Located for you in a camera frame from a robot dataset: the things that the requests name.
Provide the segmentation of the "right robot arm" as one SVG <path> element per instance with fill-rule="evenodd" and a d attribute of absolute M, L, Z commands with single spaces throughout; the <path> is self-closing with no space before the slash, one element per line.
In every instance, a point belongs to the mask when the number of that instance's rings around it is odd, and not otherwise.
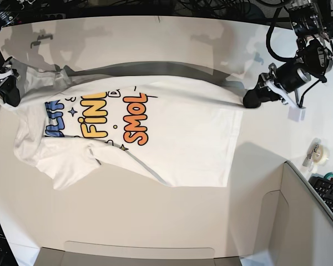
<path fill-rule="evenodd" d="M 18 72 L 12 68 L 11 59 L 4 60 L 0 51 L 0 97 L 3 102 L 17 107 L 21 101 L 20 92 L 17 88 Z"/>

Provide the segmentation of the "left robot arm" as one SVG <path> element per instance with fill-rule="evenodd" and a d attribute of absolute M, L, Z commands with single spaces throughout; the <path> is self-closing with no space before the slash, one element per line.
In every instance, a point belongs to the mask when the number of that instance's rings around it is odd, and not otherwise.
<path fill-rule="evenodd" d="M 282 62 L 277 67 L 269 65 L 267 73 L 261 73 L 256 87 L 243 97 L 243 106 L 256 109 L 268 101 L 281 101 L 292 109 L 303 111 L 304 95 L 299 88 L 316 78 L 317 83 L 326 83 L 326 73 L 333 66 L 333 43 L 326 21 L 317 1 L 280 1 L 260 4 L 275 9 L 270 28 L 266 34 L 266 48 L 271 57 Z M 279 14 L 285 9 L 296 34 L 297 51 L 294 57 L 281 57 L 271 47 L 271 37 Z"/>

